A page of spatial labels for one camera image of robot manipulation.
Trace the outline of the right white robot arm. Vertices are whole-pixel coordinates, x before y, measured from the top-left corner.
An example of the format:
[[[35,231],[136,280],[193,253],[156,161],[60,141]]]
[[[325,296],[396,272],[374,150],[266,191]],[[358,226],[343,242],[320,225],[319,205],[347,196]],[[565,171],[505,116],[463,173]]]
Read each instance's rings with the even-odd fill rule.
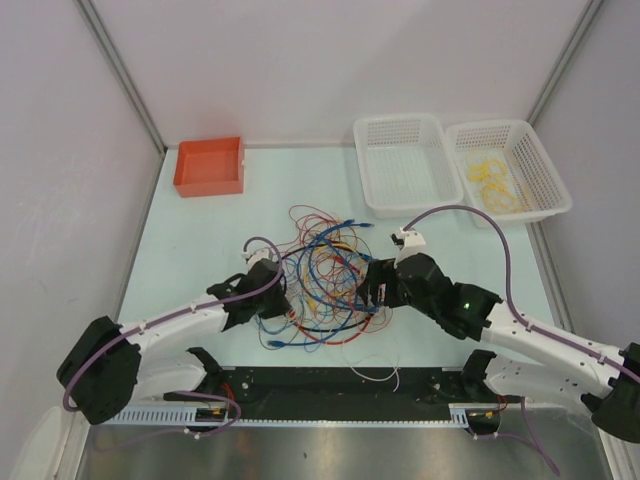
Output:
[[[409,306],[447,334],[500,346],[529,358],[513,361],[476,350],[461,388],[473,401],[491,394],[529,397],[587,415],[604,432],[639,441],[639,346],[621,349],[520,316],[499,295],[452,282],[426,254],[400,262],[375,260],[357,288],[365,304]]]

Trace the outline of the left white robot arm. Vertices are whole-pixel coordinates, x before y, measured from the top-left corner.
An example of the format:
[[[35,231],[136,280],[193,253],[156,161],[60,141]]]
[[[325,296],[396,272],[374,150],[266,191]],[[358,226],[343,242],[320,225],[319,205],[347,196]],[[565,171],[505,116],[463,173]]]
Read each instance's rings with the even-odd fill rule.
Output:
[[[278,261],[252,260],[244,274],[214,284],[195,301],[125,329],[109,317],[93,320],[57,370],[63,407],[102,424],[131,402],[193,393],[207,400],[221,387],[202,342],[254,317],[290,309]]]

